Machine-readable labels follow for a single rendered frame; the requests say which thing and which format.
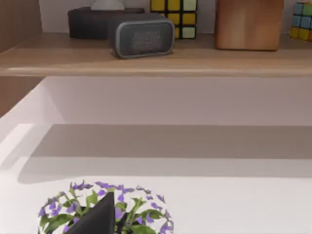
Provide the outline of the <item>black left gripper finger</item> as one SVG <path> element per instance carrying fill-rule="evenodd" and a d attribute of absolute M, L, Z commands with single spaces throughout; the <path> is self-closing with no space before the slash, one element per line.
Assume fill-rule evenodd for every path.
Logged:
<path fill-rule="evenodd" d="M 114 234 L 114 231 L 115 200 L 114 193 L 109 192 L 65 234 Z"/>

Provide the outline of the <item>purple flowering potted plant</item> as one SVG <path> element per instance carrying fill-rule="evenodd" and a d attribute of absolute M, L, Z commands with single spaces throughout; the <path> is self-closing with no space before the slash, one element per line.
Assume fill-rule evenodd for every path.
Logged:
<path fill-rule="evenodd" d="M 115 200 L 114 234 L 174 234 L 164 196 L 141 186 L 101 181 L 70 183 L 68 191 L 48 198 L 39 210 L 36 234 L 65 234 L 109 192 Z"/>

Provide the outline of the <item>wooden open shelf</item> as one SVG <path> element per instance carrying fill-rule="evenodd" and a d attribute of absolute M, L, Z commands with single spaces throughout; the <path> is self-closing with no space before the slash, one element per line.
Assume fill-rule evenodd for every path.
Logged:
<path fill-rule="evenodd" d="M 82 75 L 291 79 L 282 106 L 312 108 L 312 43 L 286 35 L 276 52 L 216 50 L 210 34 L 177 41 L 171 55 L 139 59 L 114 58 L 106 42 L 67 33 L 40 33 L 0 50 L 0 77 Z"/>

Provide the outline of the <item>grey speaker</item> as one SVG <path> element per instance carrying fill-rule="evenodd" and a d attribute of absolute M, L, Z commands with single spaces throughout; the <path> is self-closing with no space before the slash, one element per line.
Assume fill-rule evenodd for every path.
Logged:
<path fill-rule="evenodd" d="M 119 59 L 168 55 L 175 43 L 175 26 L 158 13 L 120 14 L 110 21 L 108 39 Z"/>

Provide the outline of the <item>dark tissue box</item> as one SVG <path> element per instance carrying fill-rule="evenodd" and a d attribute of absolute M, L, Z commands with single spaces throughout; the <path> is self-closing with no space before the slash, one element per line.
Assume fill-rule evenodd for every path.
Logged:
<path fill-rule="evenodd" d="M 108 25 L 119 14 L 141 14 L 142 7 L 125 7 L 123 0 L 94 0 L 89 7 L 71 9 L 67 13 L 72 39 L 107 39 Z"/>

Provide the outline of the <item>yellow and white puzzle cube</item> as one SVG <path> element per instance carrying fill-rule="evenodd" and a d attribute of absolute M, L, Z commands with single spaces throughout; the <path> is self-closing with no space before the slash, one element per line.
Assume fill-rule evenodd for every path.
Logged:
<path fill-rule="evenodd" d="M 198 0 L 150 0 L 150 12 L 160 13 L 175 25 L 176 39 L 195 39 Z"/>

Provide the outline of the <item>wooden block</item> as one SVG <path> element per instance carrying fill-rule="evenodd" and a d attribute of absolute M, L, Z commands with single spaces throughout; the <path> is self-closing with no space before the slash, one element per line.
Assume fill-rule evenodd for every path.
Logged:
<path fill-rule="evenodd" d="M 283 8 L 284 0 L 216 0 L 215 47 L 276 51 Z"/>

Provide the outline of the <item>pastel multicoloured puzzle cube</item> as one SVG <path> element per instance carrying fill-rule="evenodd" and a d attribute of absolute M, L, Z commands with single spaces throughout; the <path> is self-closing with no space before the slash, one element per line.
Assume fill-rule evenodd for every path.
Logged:
<path fill-rule="evenodd" d="M 312 0 L 300 0 L 294 4 L 290 37 L 312 42 Z"/>

